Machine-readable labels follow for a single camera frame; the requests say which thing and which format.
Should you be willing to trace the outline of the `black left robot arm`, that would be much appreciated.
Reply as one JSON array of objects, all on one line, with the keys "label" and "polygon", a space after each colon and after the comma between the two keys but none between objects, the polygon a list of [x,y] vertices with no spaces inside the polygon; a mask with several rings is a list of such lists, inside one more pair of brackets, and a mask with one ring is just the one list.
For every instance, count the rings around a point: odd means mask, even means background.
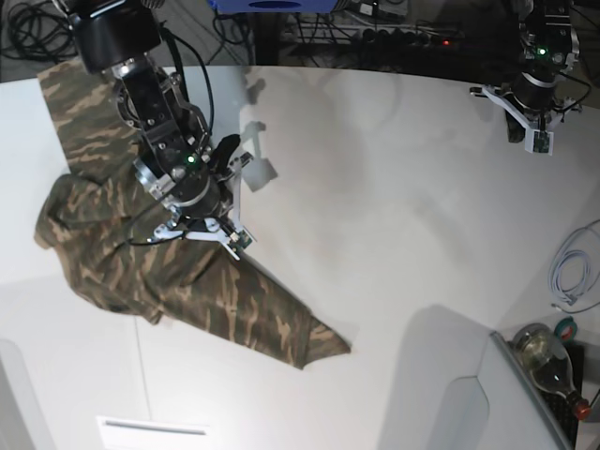
[{"label": "black left robot arm", "polygon": [[573,109],[573,98],[558,98],[556,89],[578,60],[579,44],[571,24],[568,1],[510,1],[517,21],[521,70],[510,83],[508,112],[524,130],[530,153],[550,154],[554,128]]}]

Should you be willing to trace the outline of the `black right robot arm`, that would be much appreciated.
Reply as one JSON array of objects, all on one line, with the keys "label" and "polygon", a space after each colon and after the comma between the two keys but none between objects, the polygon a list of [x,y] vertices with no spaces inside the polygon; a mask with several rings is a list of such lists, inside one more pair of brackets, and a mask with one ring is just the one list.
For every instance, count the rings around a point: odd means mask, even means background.
[{"label": "black right robot arm", "polygon": [[189,102],[178,72],[167,74],[150,52],[162,29],[150,1],[60,1],[75,47],[91,74],[116,79],[117,111],[135,129],[142,152],[136,177],[165,208],[191,220],[222,220],[233,208],[231,173],[213,157],[214,115]]}]

